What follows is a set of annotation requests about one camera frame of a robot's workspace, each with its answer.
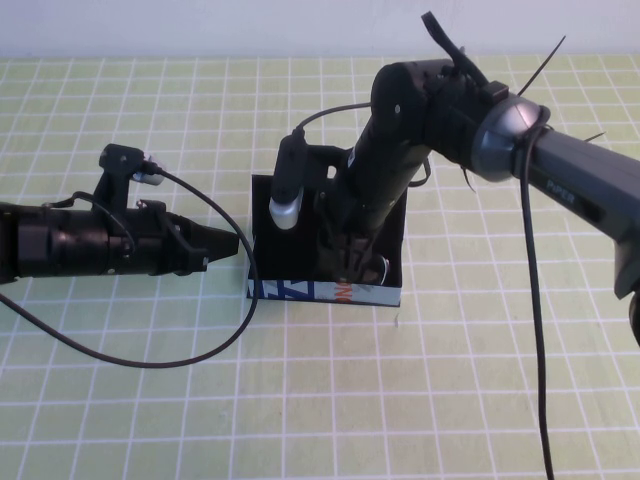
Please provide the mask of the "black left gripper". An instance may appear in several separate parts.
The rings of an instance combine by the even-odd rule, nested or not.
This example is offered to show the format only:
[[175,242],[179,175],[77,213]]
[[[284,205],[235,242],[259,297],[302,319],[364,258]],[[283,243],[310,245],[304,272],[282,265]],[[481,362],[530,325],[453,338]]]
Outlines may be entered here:
[[131,221],[137,240],[132,273],[186,276],[239,251],[237,233],[199,225],[169,212],[163,202],[139,200]]

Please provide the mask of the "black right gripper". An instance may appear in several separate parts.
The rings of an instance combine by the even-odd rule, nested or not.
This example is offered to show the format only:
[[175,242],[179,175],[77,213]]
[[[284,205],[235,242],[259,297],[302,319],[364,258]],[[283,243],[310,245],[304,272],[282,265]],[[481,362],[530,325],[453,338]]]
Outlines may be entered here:
[[[426,160],[426,147],[410,143],[358,143],[350,149],[316,147],[316,159],[337,168],[317,201],[321,217],[316,277],[378,284],[373,241],[398,199]],[[350,237],[348,266],[330,238]]]

